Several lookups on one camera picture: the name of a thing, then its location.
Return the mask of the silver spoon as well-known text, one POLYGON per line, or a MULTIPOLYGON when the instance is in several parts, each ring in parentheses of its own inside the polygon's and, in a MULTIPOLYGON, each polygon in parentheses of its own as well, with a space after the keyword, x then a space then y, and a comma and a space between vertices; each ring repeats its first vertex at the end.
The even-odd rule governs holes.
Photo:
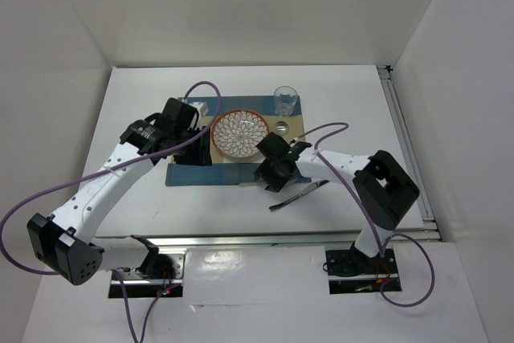
POLYGON ((289 124, 284 120, 279 120, 275 124, 275 132, 281 136, 286 135, 289 129, 289 124))

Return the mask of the floral patterned ceramic plate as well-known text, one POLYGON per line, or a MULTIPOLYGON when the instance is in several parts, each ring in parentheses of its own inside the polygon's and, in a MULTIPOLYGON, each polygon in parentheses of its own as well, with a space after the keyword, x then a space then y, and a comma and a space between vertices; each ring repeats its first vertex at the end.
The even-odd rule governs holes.
POLYGON ((210 128, 211 142, 225 157, 244 159, 259 151, 257 144, 270 133, 264 117, 248 109, 235 109, 219 116, 210 128))

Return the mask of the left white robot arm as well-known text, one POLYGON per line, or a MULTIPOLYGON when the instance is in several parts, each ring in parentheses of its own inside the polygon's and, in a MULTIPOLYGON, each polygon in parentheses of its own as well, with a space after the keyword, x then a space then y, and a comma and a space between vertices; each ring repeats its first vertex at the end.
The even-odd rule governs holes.
POLYGON ((164 272, 170 258, 146 238, 98 239, 96 232, 127 191, 160 160, 177 155, 193 165, 210 165, 208 131, 202 125, 207 113, 205 102, 170 98, 162 112, 130 124, 98 178, 50 215, 35 214, 29 220, 36 257, 73 285, 84 284, 97 271, 128 269, 141 278, 164 272))

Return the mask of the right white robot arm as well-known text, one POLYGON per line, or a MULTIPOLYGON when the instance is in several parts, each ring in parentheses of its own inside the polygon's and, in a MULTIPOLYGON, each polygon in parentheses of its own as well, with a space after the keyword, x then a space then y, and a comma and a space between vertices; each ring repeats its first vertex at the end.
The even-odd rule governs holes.
POLYGON ((275 133, 256 148, 264 161, 255 178, 265 182, 270 191, 280 192, 297 178, 340 183, 349 191, 367 222, 350 254, 350 262, 359 272, 369 272, 377 265, 386 242, 420 195, 412 178, 385 150, 349 155, 323 150, 319 143, 296 141, 290 145, 275 133))

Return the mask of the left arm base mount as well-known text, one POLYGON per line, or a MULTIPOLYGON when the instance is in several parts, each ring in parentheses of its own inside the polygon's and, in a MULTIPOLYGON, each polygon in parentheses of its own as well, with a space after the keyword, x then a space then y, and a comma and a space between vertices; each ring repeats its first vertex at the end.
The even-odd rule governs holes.
POLYGON ((121 249, 104 253, 102 270, 115 270, 124 282, 129 299, 178 298, 183 293, 186 249, 160 247, 155 255, 147 250, 121 249))

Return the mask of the clear drinking glass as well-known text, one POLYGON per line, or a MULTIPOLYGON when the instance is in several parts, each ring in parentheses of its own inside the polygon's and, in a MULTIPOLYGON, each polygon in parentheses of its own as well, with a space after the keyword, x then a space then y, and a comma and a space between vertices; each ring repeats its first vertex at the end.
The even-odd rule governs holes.
POLYGON ((289 86, 280 86, 274 91, 275 113, 277 116, 291 116, 296 106, 298 94, 289 86))

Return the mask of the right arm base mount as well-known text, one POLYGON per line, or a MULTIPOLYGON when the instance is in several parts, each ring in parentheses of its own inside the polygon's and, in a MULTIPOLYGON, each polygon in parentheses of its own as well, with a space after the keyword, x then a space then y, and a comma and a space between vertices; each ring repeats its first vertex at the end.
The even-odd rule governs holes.
POLYGON ((353 249, 328 250, 322 265, 328 275, 328 288, 331 295, 362 294, 380 292, 400 292, 401 281, 394 251, 385 250, 385 256, 368 258, 353 249))

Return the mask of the silver table knife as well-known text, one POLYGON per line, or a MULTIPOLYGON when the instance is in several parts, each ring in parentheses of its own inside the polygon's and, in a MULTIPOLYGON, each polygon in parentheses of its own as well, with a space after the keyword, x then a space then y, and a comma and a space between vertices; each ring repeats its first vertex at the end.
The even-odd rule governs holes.
POLYGON ((293 203, 294 201, 297 201, 298 199, 301 199, 302 197, 310 194, 311 192, 321 188, 322 186, 325 186, 329 183, 329 180, 319 180, 317 182, 312 182, 308 186, 306 186, 303 190, 301 190, 297 195, 279 203, 275 204, 273 206, 269 207, 270 212, 276 212, 278 210, 281 210, 282 208, 286 207, 287 205, 293 203))

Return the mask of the silver fork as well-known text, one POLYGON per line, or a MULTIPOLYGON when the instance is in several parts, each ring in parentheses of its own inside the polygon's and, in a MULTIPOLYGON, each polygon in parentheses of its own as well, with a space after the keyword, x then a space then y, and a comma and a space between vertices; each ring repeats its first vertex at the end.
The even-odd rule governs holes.
POLYGON ((244 182, 244 183, 239 183, 238 187, 240 188, 246 188, 246 187, 255 187, 255 186, 262 186, 262 185, 266 185, 262 182, 244 182))

